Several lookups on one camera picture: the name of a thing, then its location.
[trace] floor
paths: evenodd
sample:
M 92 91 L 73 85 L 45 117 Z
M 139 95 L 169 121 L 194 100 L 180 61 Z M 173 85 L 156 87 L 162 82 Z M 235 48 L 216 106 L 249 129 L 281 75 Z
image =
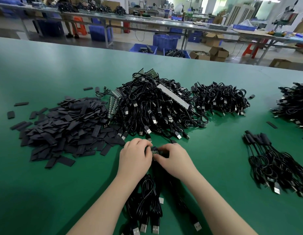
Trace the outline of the floor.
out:
M 105 42 L 96 42 L 91 41 L 90 35 L 81 36 L 80 39 L 66 39 L 65 37 L 62 38 L 52 38 L 52 37 L 40 37 L 31 20 L 24 21 L 27 30 L 30 33 L 30 39 L 34 41 L 41 41 L 41 42 L 50 42 L 50 43 L 58 43 L 58 44 L 68 44 L 68 45 L 78 45 L 78 46 L 86 46 L 86 47 L 98 47 L 98 48 L 106 48 Z M 65 33 L 68 33 L 66 26 L 62 23 L 63 29 Z M 152 45 L 153 42 L 153 35 L 152 32 L 145 32 L 145 31 L 133 31 L 131 30 L 130 33 L 122 33 L 122 34 L 114 34 L 114 44 L 110 48 L 117 49 L 117 50 L 124 50 L 129 51 L 130 48 L 135 43 L 143 43 L 143 44 L 150 44 Z M 19 19 L 12 19 L 12 18 L 5 18 L 0 16 L 0 37 L 5 38 L 14 38 L 14 39 L 26 39 L 26 36 L 22 23 Z M 177 48 L 181 48 L 182 45 L 182 38 L 179 39 Z M 226 59 L 226 62 L 229 63 L 243 63 L 243 64 L 253 64 L 257 61 L 263 53 L 263 50 L 258 50 L 255 59 L 248 58 L 248 55 L 242 57 L 244 50 L 246 49 L 247 45 L 243 44 L 236 44 L 236 43 L 229 43 L 223 41 L 221 47 L 229 51 L 229 57 Z M 187 43 L 187 51 L 191 52 L 193 50 L 200 50 L 200 51 L 209 51 L 211 47 L 206 46 L 204 43 Z M 261 66 L 269 66 L 271 61 L 274 58 L 279 59 L 286 59 L 292 62 L 290 69 L 293 70 L 300 70 L 303 71 L 303 54 L 295 51 L 294 49 L 276 49 L 271 48 L 267 54 L 265 55 L 264 59 L 260 63 Z

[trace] green table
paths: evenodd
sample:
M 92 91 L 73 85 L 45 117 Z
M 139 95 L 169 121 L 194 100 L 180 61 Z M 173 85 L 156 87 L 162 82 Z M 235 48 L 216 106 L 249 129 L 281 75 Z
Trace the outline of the green table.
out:
M 5 38 L 0 38 L 0 234 L 65 234 L 116 175 L 121 149 L 115 146 L 105 157 L 97 153 L 78 158 L 71 168 L 57 164 L 46 170 L 46 161 L 28 162 L 31 149 L 20 147 L 18 132 L 9 127 L 28 120 L 31 111 L 55 107 L 64 95 L 94 96 L 84 87 L 121 86 L 142 67 L 154 68 L 161 78 L 175 79 L 187 88 L 196 81 L 206 85 L 215 81 L 256 95 L 246 117 L 215 115 L 205 129 L 190 129 L 191 138 L 178 142 L 256 232 L 303 234 L 303 198 L 290 191 L 278 195 L 259 189 L 250 177 L 247 148 L 241 140 L 245 130 L 266 133 L 278 150 L 289 152 L 303 166 L 303 131 L 269 112 L 280 97 L 278 86 L 303 82 L 303 72 Z M 13 107 L 26 101 L 29 105 Z M 15 119 L 7 119 L 10 110 Z M 152 140 L 155 146 L 166 143 L 155 135 Z M 210 234 L 191 195 L 185 201 L 203 227 L 198 233 L 177 212 L 166 191 L 163 197 L 160 234 Z M 125 221 L 121 214 L 114 234 Z

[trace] red stool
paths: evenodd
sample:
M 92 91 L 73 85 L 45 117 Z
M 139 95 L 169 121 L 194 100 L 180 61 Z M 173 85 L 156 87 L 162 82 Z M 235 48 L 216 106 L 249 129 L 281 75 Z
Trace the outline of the red stool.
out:
M 81 21 L 81 22 L 83 22 L 83 18 L 82 17 L 75 16 L 73 19 L 75 21 Z M 82 35 L 87 35 L 87 31 L 86 31 L 85 25 L 80 24 L 80 28 L 77 26 L 77 23 L 75 23 L 75 25 L 76 25 L 77 32 L 81 33 Z
M 249 55 L 250 55 L 250 54 L 252 53 L 252 51 L 253 51 L 253 49 L 251 49 L 251 46 L 252 46 L 252 45 L 254 45 L 254 44 L 250 43 L 250 44 L 248 45 L 248 47 L 245 49 L 245 51 L 244 51 L 244 53 L 242 54 L 242 56 L 245 56 L 246 54 L 249 54 Z M 259 47 L 256 47 L 256 49 L 255 49 L 255 51 L 254 51 L 254 53 L 253 53 L 253 55 L 252 55 L 252 57 L 251 57 L 252 59 L 255 58 L 258 49 L 259 49 Z
M 129 28 L 130 27 L 130 22 L 123 22 L 123 27 L 124 28 Z M 123 32 L 124 33 L 130 33 L 130 29 L 124 29 Z

